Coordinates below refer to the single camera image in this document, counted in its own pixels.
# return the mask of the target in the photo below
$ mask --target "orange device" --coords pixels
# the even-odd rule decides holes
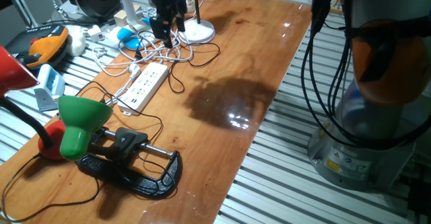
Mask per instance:
[[[66,54],[68,34],[61,25],[41,26],[19,33],[5,48],[30,69],[55,66]]]

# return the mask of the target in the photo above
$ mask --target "white power strip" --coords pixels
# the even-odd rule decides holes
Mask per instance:
[[[125,103],[118,102],[120,110],[126,115],[138,115],[126,105],[137,112],[141,112],[147,105],[151,97],[168,76],[168,66],[158,63],[149,63],[141,75],[135,80],[132,86],[120,99]]]

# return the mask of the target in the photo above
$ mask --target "glossy table surface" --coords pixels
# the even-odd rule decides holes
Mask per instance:
[[[201,17],[214,25],[212,42],[220,46],[221,55],[203,68],[177,64],[174,75],[184,83],[185,92],[174,94],[165,80],[143,110],[163,120],[163,131],[153,145],[178,150],[182,156],[183,175],[174,194],[164,200],[146,200],[100,182],[102,191],[92,202],[54,207],[27,223],[213,222],[309,25],[310,7],[278,0],[214,0],[203,4]],[[216,49],[212,45],[194,46],[191,63],[204,63]],[[188,55],[183,48],[182,57]],[[121,55],[113,63],[127,61]],[[108,70],[116,73],[123,69]],[[101,73],[94,80],[114,93],[127,79],[128,74],[110,77]],[[181,89],[175,80],[172,86]],[[92,85],[81,96],[100,100],[103,93]],[[105,126],[113,131],[121,126],[131,128],[152,137],[160,125],[154,118],[125,116],[115,106]],[[0,166],[0,189],[37,153],[37,139],[31,139]],[[154,155],[141,156],[167,164]],[[162,172],[139,159],[133,168],[155,178]],[[37,159],[8,191],[7,214],[20,219],[47,204],[85,200],[95,191],[94,179],[74,163]]]

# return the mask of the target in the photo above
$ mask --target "green lampshade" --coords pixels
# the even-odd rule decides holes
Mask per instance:
[[[112,108],[106,104],[76,96],[61,96],[59,112],[66,131],[60,146],[60,154],[77,161],[87,154],[92,134],[108,121]]]

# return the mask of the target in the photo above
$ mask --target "white lamp base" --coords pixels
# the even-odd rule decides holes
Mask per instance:
[[[200,24],[198,24],[195,19],[189,20],[184,23],[184,26],[186,31],[184,33],[180,33],[180,40],[184,43],[187,43],[184,35],[187,37],[187,40],[189,40],[189,43],[210,42],[213,40],[214,36],[216,36],[216,31],[214,30],[213,25],[211,22],[206,20],[201,20]]]

